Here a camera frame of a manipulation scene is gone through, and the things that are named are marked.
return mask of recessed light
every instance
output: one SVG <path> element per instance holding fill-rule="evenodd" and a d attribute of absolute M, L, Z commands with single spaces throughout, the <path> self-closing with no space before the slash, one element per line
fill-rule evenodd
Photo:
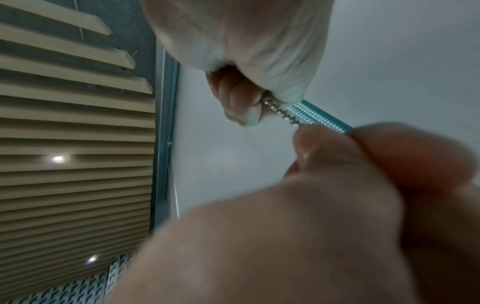
<path fill-rule="evenodd" d="M 92 263 L 95 263 L 96 260 L 98 260 L 98 256 L 97 255 L 92 255 L 88 260 L 86 260 L 86 263 L 87 264 L 92 264 Z"/>
<path fill-rule="evenodd" d="M 62 155 L 57 155 L 52 157 L 51 161 L 57 164 L 65 163 L 65 157 Z"/>

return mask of wooden slat ceiling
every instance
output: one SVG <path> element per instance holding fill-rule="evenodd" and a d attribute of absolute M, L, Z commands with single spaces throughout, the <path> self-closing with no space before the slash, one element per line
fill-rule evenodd
<path fill-rule="evenodd" d="M 111 34 L 98 17 L 49 2 L 0 0 L 0 10 L 6 6 Z M 145 240 L 155 100 L 146 79 L 124 73 L 135 67 L 125 51 L 3 21 L 0 40 L 123 66 L 112 73 L 0 53 L 0 73 L 76 82 L 0 78 L 2 303 L 101 273 Z M 120 90 L 92 91 L 87 83 Z M 87 265 L 93 255 L 98 260 Z"/>

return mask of concrete wall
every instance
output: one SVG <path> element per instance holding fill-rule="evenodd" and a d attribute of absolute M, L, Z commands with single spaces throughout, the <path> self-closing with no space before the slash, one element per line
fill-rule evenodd
<path fill-rule="evenodd" d="M 479 21 L 478 0 L 337 0 L 305 99 L 352 126 L 407 122 L 480 154 Z M 180 213 L 274 183 L 294 159 L 289 125 L 233 125 L 202 72 L 182 68 L 175 119 Z"/>

